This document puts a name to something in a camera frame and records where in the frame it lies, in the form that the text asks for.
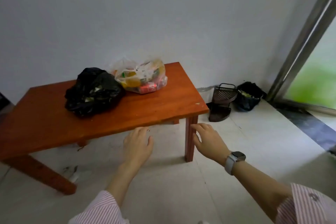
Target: metal door frame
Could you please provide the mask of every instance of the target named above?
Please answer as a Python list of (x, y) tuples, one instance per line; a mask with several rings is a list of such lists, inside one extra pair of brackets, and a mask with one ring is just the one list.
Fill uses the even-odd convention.
[(336, 110), (334, 109), (283, 99), (292, 81), (307, 61), (335, 16), (336, 0), (317, 0), (267, 94), (267, 101), (287, 103), (296, 107), (336, 115)]

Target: watch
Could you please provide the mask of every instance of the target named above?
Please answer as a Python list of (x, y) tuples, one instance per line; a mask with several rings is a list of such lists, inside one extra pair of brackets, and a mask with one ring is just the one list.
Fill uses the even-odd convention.
[(225, 171), (227, 171), (229, 175), (232, 175), (233, 165), (236, 162), (244, 161), (245, 159), (246, 159), (246, 156), (242, 152), (240, 151), (231, 152), (231, 154), (226, 159)]

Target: black bag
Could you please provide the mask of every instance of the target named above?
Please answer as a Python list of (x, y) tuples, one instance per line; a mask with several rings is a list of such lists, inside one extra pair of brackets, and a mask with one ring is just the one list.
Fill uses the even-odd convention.
[[(256, 86), (255, 83), (244, 82), (237, 87), (238, 95), (233, 101), (237, 108), (243, 112), (251, 111), (257, 104), (259, 104), (261, 98), (266, 97), (266, 93), (261, 88)], [(251, 97), (244, 96), (241, 91), (250, 94)]]
[(65, 108), (78, 116), (90, 116), (115, 107), (124, 95), (113, 75), (96, 67), (86, 68), (66, 90)]

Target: tabletop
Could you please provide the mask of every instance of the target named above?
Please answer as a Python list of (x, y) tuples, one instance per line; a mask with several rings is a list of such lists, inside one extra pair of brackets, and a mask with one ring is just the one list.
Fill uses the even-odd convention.
[(79, 118), (65, 109), (75, 80), (30, 88), (0, 124), (0, 160), (209, 111), (179, 62), (165, 64), (164, 88), (127, 92), (117, 107)]

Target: red can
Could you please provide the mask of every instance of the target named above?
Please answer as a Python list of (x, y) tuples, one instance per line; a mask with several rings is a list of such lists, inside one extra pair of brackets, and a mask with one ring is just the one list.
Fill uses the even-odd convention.
[(156, 87), (157, 87), (156, 83), (149, 82), (146, 85), (139, 87), (139, 93), (140, 94), (146, 94), (146, 93), (149, 93), (149, 92), (156, 91)]

